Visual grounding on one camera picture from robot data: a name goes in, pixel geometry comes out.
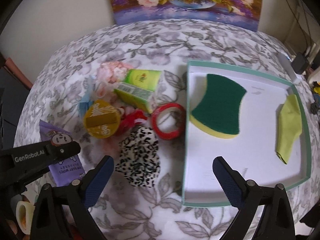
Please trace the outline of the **cream tape roll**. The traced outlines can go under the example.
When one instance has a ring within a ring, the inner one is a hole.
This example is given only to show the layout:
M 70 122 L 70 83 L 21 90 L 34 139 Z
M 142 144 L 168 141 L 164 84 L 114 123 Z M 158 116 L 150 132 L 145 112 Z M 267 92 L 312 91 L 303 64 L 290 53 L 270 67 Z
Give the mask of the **cream tape roll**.
M 35 206 L 30 202 L 19 201 L 16 206 L 16 219 L 21 231 L 30 235 Z

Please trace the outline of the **white power strip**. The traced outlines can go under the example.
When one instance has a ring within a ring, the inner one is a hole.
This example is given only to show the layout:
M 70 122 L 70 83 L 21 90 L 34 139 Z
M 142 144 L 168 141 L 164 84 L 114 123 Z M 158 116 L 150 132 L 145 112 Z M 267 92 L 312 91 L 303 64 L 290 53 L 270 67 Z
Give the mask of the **white power strip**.
M 302 81 L 302 76 L 297 74 L 293 67 L 291 66 L 291 61 L 288 56 L 282 53 L 277 54 L 278 61 L 280 62 L 281 66 L 286 70 L 288 76 L 292 80 L 293 83 L 298 84 Z

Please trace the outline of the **yellow round gold badge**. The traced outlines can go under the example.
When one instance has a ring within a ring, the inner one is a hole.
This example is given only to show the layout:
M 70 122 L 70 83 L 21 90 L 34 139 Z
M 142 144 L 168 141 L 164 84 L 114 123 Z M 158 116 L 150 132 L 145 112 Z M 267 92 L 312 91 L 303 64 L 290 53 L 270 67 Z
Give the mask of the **yellow round gold badge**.
M 116 133 L 121 115 L 119 110 L 104 100 L 95 100 L 83 117 L 84 127 L 89 135 L 106 139 Z

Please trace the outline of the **leopard print scrunchie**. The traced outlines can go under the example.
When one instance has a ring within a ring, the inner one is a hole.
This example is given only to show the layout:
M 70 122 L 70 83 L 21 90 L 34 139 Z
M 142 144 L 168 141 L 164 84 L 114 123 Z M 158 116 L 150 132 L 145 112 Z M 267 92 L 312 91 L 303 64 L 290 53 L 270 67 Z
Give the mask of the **leopard print scrunchie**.
M 115 170 L 132 186 L 154 187 L 161 171 L 159 141 L 153 129 L 138 126 L 119 143 L 120 155 Z

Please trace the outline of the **red pink fuzzy scrunchie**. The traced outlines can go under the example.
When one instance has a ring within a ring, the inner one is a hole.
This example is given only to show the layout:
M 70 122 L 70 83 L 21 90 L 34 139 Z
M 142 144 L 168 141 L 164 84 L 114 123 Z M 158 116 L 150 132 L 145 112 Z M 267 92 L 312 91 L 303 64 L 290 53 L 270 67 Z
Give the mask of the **red pink fuzzy scrunchie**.
M 148 117 L 141 109 L 137 109 L 131 106 L 119 107 L 120 112 L 120 124 L 114 135 L 120 136 L 127 132 L 129 129 L 134 128 L 137 125 L 145 124 Z

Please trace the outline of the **black power adapter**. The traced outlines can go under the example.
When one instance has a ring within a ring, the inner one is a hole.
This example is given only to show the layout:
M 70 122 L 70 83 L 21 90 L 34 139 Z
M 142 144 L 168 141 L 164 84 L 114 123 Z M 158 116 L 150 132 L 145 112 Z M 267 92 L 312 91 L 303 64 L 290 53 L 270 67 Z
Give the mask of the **black power adapter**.
M 302 53 L 297 53 L 294 60 L 291 62 L 291 66 L 296 74 L 302 74 L 309 66 L 309 61 Z

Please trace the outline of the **purple wet wipes packet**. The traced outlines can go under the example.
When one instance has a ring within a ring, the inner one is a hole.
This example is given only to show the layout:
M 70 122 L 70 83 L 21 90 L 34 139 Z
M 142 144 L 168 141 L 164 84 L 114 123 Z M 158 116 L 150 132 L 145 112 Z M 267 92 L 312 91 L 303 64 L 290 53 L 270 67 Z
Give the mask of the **purple wet wipes packet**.
M 55 146 L 60 146 L 73 141 L 70 132 L 43 120 L 40 120 L 39 127 L 41 141 L 50 140 Z M 73 180 L 81 180 L 85 175 L 84 168 L 78 155 L 69 157 L 57 164 L 50 165 L 49 170 L 57 186 L 69 185 Z

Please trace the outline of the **pink floral fabric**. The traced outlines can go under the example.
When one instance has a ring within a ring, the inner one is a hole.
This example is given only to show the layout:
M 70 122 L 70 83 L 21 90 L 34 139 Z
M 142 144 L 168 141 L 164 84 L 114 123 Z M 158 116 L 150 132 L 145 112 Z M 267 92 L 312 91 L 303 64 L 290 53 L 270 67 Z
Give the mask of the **pink floral fabric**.
M 114 86 L 125 79 L 127 72 L 133 69 L 122 61 L 103 62 L 97 69 L 95 93 L 97 97 L 111 96 Z

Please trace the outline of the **blue face mask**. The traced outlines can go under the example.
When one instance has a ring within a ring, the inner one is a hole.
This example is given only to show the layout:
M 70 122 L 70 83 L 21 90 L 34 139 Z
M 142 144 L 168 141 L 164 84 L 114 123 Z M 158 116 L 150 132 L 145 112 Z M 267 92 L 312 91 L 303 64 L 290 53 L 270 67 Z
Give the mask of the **blue face mask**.
M 89 76 L 87 80 L 87 89 L 84 96 L 81 98 L 78 104 L 78 112 L 80 118 L 83 118 L 89 108 L 93 105 L 94 102 L 94 89 L 95 89 L 95 80 L 94 76 Z

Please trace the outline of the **floral painting canvas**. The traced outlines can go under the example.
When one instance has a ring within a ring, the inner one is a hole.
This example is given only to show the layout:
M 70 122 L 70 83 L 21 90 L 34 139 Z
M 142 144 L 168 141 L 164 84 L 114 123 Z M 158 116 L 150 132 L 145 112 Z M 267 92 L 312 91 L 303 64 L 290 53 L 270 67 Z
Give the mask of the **floral painting canvas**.
M 262 0 L 110 0 L 115 23 L 197 19 L 257 31 Z

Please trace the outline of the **white tray teal rim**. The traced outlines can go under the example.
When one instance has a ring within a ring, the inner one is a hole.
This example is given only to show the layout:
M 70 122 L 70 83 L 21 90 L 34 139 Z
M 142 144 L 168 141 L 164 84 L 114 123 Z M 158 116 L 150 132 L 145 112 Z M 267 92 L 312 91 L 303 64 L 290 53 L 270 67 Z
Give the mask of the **white tray teal rim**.
M 201 101 L 207 74 L 225 76 L 247 91 L 240 108 L 240 133 L 233 139 L 211 136 L 190 121 L 185 128 L 185 165 L 182 203 L 189 207 L 228 205 L 213 174 L 215 157 L 222 156 L 245 179 L 261 186 L 281 183 L 290 190 L 311 176 L 311 145 L 306 117 L 288 163 L 276 154 L 277 119 L 295 85 L 285 79 L 245 67 L 208 61 L 190 61 L 187 70 L 187 112 Z

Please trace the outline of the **green yellow sponge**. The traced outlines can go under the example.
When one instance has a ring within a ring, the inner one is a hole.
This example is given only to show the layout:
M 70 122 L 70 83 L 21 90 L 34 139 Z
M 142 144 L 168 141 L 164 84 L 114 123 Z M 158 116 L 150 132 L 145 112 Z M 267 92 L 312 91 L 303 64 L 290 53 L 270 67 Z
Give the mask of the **green yellow sponge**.
M 240 108 L 247 90 L 237 82 L 216 74 L 206 75 L 201 101 L 190 111 L 191 123 L 208 135 L 233 139 L 240 133 Z

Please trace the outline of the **red tape roll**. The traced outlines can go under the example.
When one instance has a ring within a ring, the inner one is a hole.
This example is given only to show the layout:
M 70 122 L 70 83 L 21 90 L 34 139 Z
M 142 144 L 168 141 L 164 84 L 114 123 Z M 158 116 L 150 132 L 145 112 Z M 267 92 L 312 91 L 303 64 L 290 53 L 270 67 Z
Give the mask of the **red tape roll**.
M 151 126 L 163 140 L 173 140 L 185 132 L 186 112 L 178 103 L 166 103 L 155 109 L 151 115 Z

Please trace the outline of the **green tissue pack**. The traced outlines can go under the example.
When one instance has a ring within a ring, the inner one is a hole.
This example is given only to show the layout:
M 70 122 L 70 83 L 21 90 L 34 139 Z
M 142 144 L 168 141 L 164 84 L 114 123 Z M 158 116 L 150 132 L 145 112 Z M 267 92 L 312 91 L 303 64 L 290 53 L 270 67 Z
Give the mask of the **green tissue pack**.
M 141 109 L 146 113 L 152 114 L 157 108 L 155 94 L 150 90 L 125 82 L 120 82 L 114 89 L 114 92 L 124 103 Z
M 131 69 L 124 79 L 125 83 L 155 92 L 161 79 L 159 70 Z

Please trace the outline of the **yellow plush toy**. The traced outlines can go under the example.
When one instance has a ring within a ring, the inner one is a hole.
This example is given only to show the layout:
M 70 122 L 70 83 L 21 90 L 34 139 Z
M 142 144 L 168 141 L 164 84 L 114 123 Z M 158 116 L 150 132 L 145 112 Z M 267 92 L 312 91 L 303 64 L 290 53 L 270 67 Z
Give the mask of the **yellow plush toy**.
M 319 82 L 314 81 L 312 83 L 312 85 L 313 85 L 313 88 L 312 88 L 313 92 L 318 94 L 318 95 L 320 95 L 320 84 L 319 84 Z

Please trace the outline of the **lime green cloth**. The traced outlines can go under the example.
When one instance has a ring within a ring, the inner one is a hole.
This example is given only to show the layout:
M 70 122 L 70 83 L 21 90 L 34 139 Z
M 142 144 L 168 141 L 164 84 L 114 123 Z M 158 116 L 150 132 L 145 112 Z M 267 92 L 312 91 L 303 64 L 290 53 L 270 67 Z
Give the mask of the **lime green cloth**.
M 302 133 L 302 116 L 295 94 L 287 96 L 278 114 L 276 153 L 284 163 L 289 162 L 295 140 Z

